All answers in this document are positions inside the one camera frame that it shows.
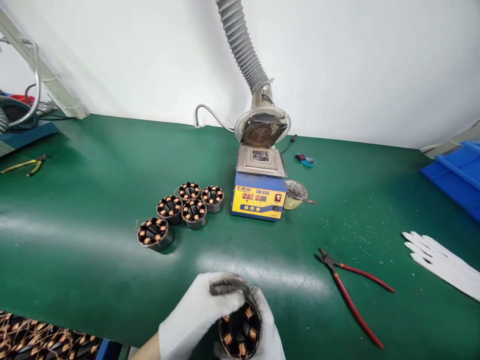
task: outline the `blue crate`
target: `blue crate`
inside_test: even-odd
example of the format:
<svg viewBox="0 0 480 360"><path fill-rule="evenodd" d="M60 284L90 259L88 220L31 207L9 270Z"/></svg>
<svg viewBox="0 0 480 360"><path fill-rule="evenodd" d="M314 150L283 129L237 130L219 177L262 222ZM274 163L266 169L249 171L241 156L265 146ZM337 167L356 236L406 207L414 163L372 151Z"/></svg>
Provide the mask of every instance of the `blue crate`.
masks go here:
<svg viewBox="0 0 480 360"><path fill-rule="evenodd" d="M462 147L421 172L480 222L480 141L464 141Z"/></svg>

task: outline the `red-handled pliers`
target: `red-handled pliers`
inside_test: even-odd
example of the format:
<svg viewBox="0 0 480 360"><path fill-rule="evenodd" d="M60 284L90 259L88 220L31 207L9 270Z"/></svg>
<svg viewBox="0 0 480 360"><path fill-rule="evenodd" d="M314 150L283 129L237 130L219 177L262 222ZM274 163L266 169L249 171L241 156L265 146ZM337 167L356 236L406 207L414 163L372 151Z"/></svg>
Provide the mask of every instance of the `red-handled pliers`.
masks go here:
<svg viewBox="0 0 480 360"><path fill-rule="evenodd" d="M381 286L383 286L385 289L387 289L391 293L394 293L395 290L392 287L390 287L389 285L387 285L384 281L380 280L378 277L373 276L372 274L370 274L366 271L363 271L363 270L357 269L355 267L345 265L344 263L341 263L341 262L337 262L334 259L332 259L323 249L319 248L318 250L320 250L322 257L320 257L317 253L314 254L314 255L316 256L316 258L318 260L320 260L322 263L327 265L328 268L331 270L333 278L335 279L336 284L338 285L338 288L340 289L341 294L343 295L343 298L345 299L346 303L348 304L348 307L350 308L351 312L353 313L353 316L355 316L355 318L358 321L358 323L360 324L360 326L367 333L367 335L370 337L370 339L375 343L375 345L377 345L380 349L383 349L384 345L379 340L379 338L374 334L374 332L369 328L369 326L367 325L367 323L365 322L365 320L362 318L359 311L355 307L354 302L352 301L352 298L350 297L349 293L347 292L347 289L345 288L344 283L342 282L342 280L340 280L340 276L337 273L337 271L335 270L335 267L340 267L342 269L351 271L353 273L363 275L364 277L369 278L369 279L373 280L374 282L380 284Z"/></svg>

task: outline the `white glove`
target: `white glove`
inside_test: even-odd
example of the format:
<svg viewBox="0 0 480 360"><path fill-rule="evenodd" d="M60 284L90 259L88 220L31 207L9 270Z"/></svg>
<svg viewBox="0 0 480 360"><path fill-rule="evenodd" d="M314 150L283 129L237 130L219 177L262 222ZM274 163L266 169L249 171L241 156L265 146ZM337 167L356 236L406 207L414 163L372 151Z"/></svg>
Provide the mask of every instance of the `white glove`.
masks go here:
<svg viewBox="0 0 480 360"><path fill-rule="evenodd" d="M415 231L402 235L408 240L405 246L413 251L410 254L413 260L480 302L480 272L429 236L420 236Z"/></svg>
<svg viewBox="0 0 480 360"><path fill-rule="evenodd" d="M170 315L158 327L161 360L186 360L210 326L219 318L237 311L244 303L241 290L212 295L211 287L221 283L245 283L230 272L208 272L197 275ZM219 294L228 292L224 288Z"/></svg>
<svg viewBox="0 0 480 360"><path fill-rule="evenodd" d="M251 289L251 295L256 301L260 311L262 324L260 339L255 355L250 360L285 360L282 340L280 340L279 331L275 326L274 316L270 310L267 299L265 299L262 290L258 286ZM232 360L226 353L222 345L217 342L213 347L213 353L220 360Z"/></svg>

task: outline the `pliers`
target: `pliers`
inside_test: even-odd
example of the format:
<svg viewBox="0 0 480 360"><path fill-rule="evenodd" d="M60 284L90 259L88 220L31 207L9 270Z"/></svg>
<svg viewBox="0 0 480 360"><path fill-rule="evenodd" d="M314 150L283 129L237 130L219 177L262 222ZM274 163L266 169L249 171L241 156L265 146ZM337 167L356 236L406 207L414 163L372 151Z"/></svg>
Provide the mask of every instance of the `pliers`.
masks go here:
<svg viewBox="0 0 480 360"><path fill-rule="evenodd" d="M37 158L34 159L34 160L30 160L30 161L27 161L27 162L22 162L21 164L14 165L14 166L11 166L11 167L9 167L9 168L6 168L5 170L0 171L0 173L5 174L5 173L8 173L8 172L11 171L11 170L24 167L25 165L36 164L35 167L33 168L33 170L30 171L30 172L27 174L27 176L30 177L30 176L32 176L33 174L35 174L35 173L40 169L40 167L42 166L42 162L44 162L45 160L47 160L49 157L50 157L50 156L48 156L48 155L45 154L45 155L43 155L43 156L37 157Z"/></svg>
<svg viewBox="0 0 480 360"><path fill-rule="evenodd" d="M355 316L356 320L358 321L358 323L360 324L362 329L367 333L367 335L375 343L375 345L377 345L380 349L383 349L384 345L379 340L379 338L374 334L374 332L369 328L369 326L367 325L367 323L365 322L365 320L362 318L359 311L355 307L354 302L352 301L352 298L350 297L349 293L347 292L347 289L345 288L344 283L342 282L342 280L340 280L340 276L337 273L337 271L335 270L335 267L340 267L342 269L351 271L352 273L357 273L357 274L363 275L364 277L369 278L369 279L373 280L374 282L380 284L381 286L383 286L385 289L387 289L391 293L395 293L395 290L392 287L390 287L389 285L387 285L384 281L380 280L378 277L373 276L372 274L370 274L366 271L363 271L363 270L357 269L355 267L345 265L344 263L341 263L341 262L337 262L334 259L332 259L323 249L319 248L318 250L320 251L322 257L320 257L317 253L315 253L314 255L316 256L316 258L318 260L320 260L322 263L327 265L328 268L331 270L333 278L335 279L336 284L337 284L338 288L340 289L341 294L343 295L343 298L345 299L346 303L348 304L348 307L350 308L351 312L353 313L353 316Z"/></svg>

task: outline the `green workbench mat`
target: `green workbench mat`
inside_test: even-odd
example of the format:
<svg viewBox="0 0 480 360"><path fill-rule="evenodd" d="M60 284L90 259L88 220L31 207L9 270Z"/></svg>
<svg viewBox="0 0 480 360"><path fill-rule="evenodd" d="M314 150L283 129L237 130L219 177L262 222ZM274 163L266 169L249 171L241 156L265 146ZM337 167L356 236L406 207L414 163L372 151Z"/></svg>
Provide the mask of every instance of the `green workbench mat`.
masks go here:
<svg viewBox="0 0 480 360"><path fill-rule="evenodd" d="M238 141L222 128L100 115L0 158L48 154L32 177L0 175L0 309L139 347L196 274L226 270L259 285L288 359L477 359L480 304L409 256L402 231L426 234L480 270L480 226L419 170L419 151L299 137L283 155L309 198L278 223L230 215ZM277 147L282 150L289 138ZM316 159L306 167L294 158ZM218 185L224 208L204 228L174 227L165 253L138 244L136 222L185 182ZM339 269L380 350L356 323L328 268ZM194 359L213 359L213 327Z"/></svg>

